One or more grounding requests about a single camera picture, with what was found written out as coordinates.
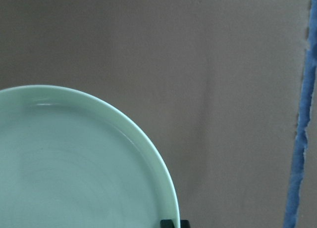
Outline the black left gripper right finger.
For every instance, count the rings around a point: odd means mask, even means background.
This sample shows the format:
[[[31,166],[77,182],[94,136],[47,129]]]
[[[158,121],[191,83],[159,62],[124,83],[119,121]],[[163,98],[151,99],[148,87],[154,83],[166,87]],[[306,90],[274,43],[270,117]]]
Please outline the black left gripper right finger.
[[[180,228],[191,228],[188,220],[180,220]]]

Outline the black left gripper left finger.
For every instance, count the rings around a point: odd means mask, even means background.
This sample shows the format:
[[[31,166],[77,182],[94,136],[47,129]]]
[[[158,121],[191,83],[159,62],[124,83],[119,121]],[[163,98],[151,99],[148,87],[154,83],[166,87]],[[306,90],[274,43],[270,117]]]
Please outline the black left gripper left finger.
[[[175,228],[173,220],[161,220],[160,227],[161,228]]]

